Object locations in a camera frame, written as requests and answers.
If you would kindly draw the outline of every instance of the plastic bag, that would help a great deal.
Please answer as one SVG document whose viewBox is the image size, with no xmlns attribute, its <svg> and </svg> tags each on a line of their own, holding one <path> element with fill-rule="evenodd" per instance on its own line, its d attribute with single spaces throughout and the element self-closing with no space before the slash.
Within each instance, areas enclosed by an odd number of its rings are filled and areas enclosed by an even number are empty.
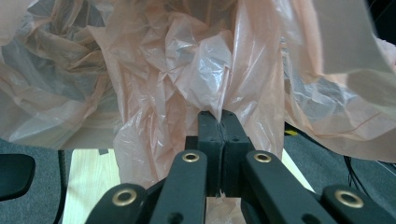
<svg viewBox="0 0 396 224">
<path fill-rule="evenodd" d="M 0 21 L 0 136 L 10 142 L 114 147 L 121 181 L 149 187 L 197 134 L 199 111 L 233 111 L 255 147 L 278 156 L 286 111 L 331 150 L 396 161 L 396 78 L 363 2 L 11 5 Z M 243 222 L 238 202 L 222 201 L 208 203 L 208 222 Z"/>
<path fill-rule="evenodd" d="M 289 49 L 286 121 L 335 152 L 396 161 L 396 52 L 384 60 L 364 3 L 282 1 L 277 11 Z"/>
</svg>

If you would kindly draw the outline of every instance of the crumpled plastic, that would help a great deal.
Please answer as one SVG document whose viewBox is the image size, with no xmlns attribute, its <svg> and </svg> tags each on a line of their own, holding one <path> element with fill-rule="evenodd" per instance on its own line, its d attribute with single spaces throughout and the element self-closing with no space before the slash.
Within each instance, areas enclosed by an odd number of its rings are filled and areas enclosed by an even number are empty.
<svg viewBox="0 0 396 224">
<path fill-rule="evenodd" d="M 396 76 L 362 1 L 19 0 L 0 19 L 10 142 L 114 147 L 121 181 L 147 188 L 199 111 L 227 109 L 279 157 L 286 120 L 338 153 L 396 161 Z M 208 206 L 208 223 L 243 223 L 236 200 Z"/>
</svg>

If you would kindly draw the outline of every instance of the black chair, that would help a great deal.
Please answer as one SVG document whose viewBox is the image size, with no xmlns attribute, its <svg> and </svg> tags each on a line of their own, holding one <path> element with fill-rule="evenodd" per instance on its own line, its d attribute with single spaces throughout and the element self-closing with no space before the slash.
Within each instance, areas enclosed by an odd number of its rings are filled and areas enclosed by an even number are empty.
<svg viewBox="0 0 396 224">
<path fill-rule="evenodd" d="M 16 199 L 30 188 L 35 160 L 22 154 L 0 154 L 0 202 Z"/>
</svg>

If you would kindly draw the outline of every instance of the black cable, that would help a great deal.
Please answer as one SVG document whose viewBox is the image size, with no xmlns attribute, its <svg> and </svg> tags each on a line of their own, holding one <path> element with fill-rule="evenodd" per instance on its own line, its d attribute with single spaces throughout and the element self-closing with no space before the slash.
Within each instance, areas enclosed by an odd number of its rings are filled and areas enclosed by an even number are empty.
<svg viewBox="0 0 396 224">
<path fill-rule="evenodd" d="M 64 213 L 64 203 L 66 200 L 67 192 L 67 173 L 66 173 L 66 157 L 63 150 L 58 151 L 59 171 L 61 175 L 61 200 L 58 205 L 58 212 L 56 213 L 54 224 L 58 224 Z"/>
<path fill-rule="evenodd" d="M 348 176 L 349 186 L 351 187 L 351 180 L 352 180 L 353 184 L 355 185 L 355 188 L 357 190 L 361 191 L 361 189 L 362 189 L 363 192 L 367 195 L 367 197 L 371 198 L 369 193 L 367 192 L 366 188 L 361 183 L 361 180 L 358 178 L 358 175 L 356 175 L 355 170 L 353 170 L 352 158 L 350 158 L 348 156 L 344 156 L 344 161 L 346 163 L 346 168 L 348 169 L 348 172 L 349 172 L 349 176 Z"/>
</svg>

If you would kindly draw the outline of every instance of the light wood surface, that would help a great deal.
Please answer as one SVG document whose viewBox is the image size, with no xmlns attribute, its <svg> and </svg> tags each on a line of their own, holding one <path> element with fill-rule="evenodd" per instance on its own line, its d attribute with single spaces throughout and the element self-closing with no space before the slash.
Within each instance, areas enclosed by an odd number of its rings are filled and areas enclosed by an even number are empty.
<svg viewBox="0 0 396 224">
<path fill-rule="evenodd" d="M 313 191 L 286 150 L 282 162 L 306 188 Z M 120 183 L 114 151 L 100 155 L 98 149 L 75 149 L 72 155 L 63 224 L 85 223 L 102 196 Z"/>
</svg>

